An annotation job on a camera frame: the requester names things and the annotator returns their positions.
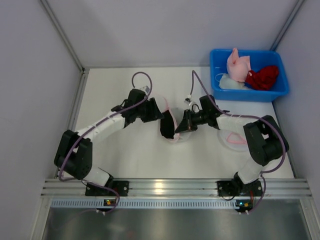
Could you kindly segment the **pink-trimmed mesh laundry bag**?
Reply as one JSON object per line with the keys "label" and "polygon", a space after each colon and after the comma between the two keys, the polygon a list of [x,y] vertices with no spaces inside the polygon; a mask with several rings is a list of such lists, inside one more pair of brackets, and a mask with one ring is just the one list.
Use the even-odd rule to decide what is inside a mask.
{"label": "pink-trimmed mesh laundry bag", "polygon": [[160,94],[155,93],[154,98],[158,109],[164,116],[159,120],[160,135],[172,144],[186,142],[191,132],[176,133],[176,129],[182,122],[184,110],[180,107],[171,107],[168,100]]}

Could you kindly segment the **black bra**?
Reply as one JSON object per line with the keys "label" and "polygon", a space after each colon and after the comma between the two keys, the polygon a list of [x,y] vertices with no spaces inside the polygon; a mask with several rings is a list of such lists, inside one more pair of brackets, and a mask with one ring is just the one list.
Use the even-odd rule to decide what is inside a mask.
{"label": "black bra", "polygon": [[175,138],[175,121],[169,110],[164,111],[164,118],[160,120],[160,133],[161,135],[169,140]]}

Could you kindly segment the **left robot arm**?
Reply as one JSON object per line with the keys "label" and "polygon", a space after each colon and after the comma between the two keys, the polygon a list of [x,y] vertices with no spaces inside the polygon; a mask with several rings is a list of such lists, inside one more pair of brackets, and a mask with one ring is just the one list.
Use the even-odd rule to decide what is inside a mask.
{"label": "left robot arm", "polygon": [[140,119],[143,123],[163,119],[155,98],[142,89],[132,89],[128,98],[113,107],[102,119],[78,131],[66,130],[61,137],[54,165],[60,169],[61,181],[84,180],[107,187],[112,175],[94,166],[93,144],[100,143],[117,131]]}

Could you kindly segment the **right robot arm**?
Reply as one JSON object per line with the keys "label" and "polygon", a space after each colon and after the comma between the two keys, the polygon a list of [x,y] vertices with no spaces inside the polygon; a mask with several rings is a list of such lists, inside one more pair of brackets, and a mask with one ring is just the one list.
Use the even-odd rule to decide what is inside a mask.
{"label": "right robot arm", "polygon": [[289,144],[271,115],[257,117],[253,115],[230,114],[221,110],[212,95],[202,96],[201,109],[187,109],[176,133],[194,132],[199,125],[208,125],[220,131],[229,131],[245,139],[250,154],[249,160],[235,174],[243,185],[256,181],[260,174],[272,173],[280,168],[264,170],[271,161],[281,158],[282,165],[289,150]]}

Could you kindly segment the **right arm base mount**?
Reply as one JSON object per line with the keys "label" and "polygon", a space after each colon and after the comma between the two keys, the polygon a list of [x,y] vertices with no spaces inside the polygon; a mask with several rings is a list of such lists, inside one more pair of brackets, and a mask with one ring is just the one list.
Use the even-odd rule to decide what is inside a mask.
{"label": "right arm base mount", "polygon": [[220,180],[217,182],[218,196],[231,199],[232,197],[260,197],[263,187],[259,180],[243,184],[235,180]]}

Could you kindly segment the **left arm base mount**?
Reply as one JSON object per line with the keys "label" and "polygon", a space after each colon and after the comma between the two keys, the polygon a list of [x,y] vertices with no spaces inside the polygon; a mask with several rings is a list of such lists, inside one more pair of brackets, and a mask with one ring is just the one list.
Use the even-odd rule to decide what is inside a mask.
{"label": "left arm base mount", "polygon": [[116,196],[127,197],[129,192],[130,182],[127,180],[109,180],[105,186],[100,186],[95,183],[86,183],[85,196],[88,197],[104,197]]}

